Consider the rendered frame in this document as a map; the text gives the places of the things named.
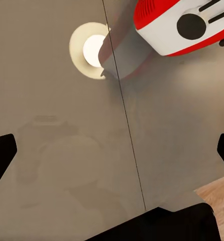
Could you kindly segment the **radio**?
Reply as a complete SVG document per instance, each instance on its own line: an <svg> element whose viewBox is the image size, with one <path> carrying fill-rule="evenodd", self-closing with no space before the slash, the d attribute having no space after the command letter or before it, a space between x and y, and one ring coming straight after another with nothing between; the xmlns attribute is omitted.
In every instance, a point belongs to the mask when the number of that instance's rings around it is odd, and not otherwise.
<svg viewBox="0 0 224 241"><path fill-rule="evenodd" d="M180 56L218 41L224 47L224 0L139 0L136 31L162 56Z"/></svg>

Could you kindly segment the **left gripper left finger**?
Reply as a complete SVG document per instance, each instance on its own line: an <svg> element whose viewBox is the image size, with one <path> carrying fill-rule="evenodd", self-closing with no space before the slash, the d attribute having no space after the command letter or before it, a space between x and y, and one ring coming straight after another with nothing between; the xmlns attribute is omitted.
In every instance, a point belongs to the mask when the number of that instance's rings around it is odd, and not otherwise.
<svg viewBox="0 0 224 241"><path fill-rule="evenodd" d="M17 153L16 140L13 134L0 137L0 179Z"/></svg>

